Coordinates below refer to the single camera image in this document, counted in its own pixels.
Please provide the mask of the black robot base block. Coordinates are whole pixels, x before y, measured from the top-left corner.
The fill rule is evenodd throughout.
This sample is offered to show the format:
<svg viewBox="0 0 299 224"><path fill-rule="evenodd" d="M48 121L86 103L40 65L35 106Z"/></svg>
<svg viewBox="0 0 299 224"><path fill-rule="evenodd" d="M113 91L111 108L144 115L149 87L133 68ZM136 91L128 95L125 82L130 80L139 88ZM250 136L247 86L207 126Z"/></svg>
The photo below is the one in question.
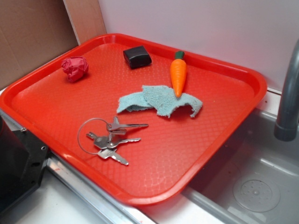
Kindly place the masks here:
<svg viewBox="0 0 299 224"><path fill-rule="evenodd" d="M1 216L40 187L49 152L33 133L12 131L0 119Z"/></svg>

